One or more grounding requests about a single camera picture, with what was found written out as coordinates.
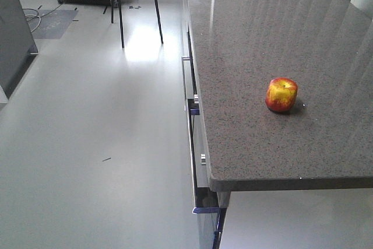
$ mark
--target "apple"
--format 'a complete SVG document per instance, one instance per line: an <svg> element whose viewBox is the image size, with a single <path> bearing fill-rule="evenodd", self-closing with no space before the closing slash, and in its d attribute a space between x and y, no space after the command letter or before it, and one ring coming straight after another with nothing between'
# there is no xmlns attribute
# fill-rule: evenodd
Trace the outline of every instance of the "apple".
<svg viewBox="0 0 373 249"><path fill-rule="evenodd" d="M297 83L289 78L271 80L266 95L267 107L274 112L289 111L295 103L297 91Z"/></svg>

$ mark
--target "white floor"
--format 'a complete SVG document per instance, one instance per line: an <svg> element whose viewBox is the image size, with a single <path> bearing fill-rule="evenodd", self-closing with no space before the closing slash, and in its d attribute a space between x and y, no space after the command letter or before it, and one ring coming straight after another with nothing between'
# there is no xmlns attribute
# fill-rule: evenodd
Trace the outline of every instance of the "white floor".
<svg viewBox="0 0 373 249"><path fill-rule="evenodd" d="M54 9L57 0L20 0ZM184 111L181 0L78 8L0 112L4 249L199 248Z"/></svg>

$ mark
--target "kitchen island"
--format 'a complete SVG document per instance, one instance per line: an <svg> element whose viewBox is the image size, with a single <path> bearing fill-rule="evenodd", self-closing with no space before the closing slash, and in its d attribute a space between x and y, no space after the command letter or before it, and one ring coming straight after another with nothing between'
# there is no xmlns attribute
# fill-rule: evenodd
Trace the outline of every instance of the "kitchen island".
<svg viewBox="0 0 373 249"><path fill-rule="evenodd" d="M188 0L213 191L373 187L373 24L348 0ZM298 83L288 114L271 79Z"/></svg>

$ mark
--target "cabinet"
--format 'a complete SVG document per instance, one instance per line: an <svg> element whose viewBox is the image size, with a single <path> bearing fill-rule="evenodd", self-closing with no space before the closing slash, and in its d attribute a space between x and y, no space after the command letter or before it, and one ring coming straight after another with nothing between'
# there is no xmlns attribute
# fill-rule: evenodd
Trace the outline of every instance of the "cabinet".
<svg viewBox="0 0 373 249"><path fill-rule="evenodd" d="M0 0L0 85L9 96L37 48L19 0Z"/></svg>

